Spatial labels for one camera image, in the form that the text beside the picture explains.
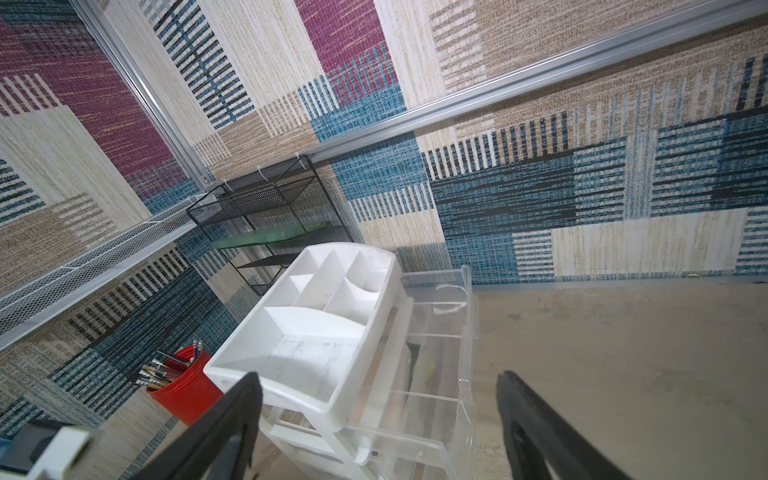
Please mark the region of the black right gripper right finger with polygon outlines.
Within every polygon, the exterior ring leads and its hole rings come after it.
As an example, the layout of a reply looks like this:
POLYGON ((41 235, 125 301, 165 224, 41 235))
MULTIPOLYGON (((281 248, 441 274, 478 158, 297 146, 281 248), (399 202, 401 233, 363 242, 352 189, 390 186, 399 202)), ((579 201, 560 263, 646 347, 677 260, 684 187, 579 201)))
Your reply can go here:
POLYGON ((496 401, 514 479, 626 479, 521 377, 498 375, 496 401))

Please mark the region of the clear plastic drawer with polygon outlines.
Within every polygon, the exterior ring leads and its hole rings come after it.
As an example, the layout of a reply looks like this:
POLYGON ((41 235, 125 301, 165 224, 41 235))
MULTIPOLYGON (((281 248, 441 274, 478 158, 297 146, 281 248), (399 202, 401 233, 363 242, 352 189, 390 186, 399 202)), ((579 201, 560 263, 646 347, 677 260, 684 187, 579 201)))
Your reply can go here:
POLYGON ((363 414, 343 433, 379 479, 470 479, 478 333, 471 269, 409 273, 402 283, 413 308, 385 343, 400 364, 363 390, 363 414))

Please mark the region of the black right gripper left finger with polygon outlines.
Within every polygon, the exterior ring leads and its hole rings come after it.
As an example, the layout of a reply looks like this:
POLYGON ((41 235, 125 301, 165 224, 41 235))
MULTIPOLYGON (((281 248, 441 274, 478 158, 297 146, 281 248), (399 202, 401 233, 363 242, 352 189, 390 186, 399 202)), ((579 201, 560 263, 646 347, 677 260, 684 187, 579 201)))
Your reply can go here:
POLYGON ((133 477, 245 478, 259 434, 262 401, 260 378, 256 372, 249 372, 133 477))

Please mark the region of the white plastic drawer organizer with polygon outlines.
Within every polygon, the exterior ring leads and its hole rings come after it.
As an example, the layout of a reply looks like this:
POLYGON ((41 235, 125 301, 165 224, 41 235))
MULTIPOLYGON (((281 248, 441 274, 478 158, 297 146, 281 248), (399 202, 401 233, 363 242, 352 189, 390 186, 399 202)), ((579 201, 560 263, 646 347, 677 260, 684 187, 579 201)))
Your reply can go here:
POLYGON ((373 479, 369 440, 404 357, 413 310, 396 256, 358 243, 306 247, 204 367, 224 393, 259 376, 259 430, 306 475, 373 479))

